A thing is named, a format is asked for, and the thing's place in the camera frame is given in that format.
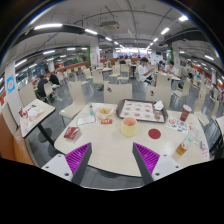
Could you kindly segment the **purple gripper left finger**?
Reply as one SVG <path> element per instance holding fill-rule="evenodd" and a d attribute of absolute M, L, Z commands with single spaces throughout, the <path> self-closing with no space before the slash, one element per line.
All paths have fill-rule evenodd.
<path fill-rule="evenodd" d="M 73 174 L 73 183 L 81 184 L 91 154 L 92 146 L 90 143 L 87 143 L 65 155 L 65 159 Z"/>

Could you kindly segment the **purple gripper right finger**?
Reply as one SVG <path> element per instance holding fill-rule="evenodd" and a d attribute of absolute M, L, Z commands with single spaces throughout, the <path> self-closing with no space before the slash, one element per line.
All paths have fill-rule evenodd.
<path fill-rule="evenodd" d="M 132 153 L 140 170 L 143 183 L 145 185 L 152 183 L 152 172 L 160 158 L 160 155 L 138 143 L 133 143 Z"/>

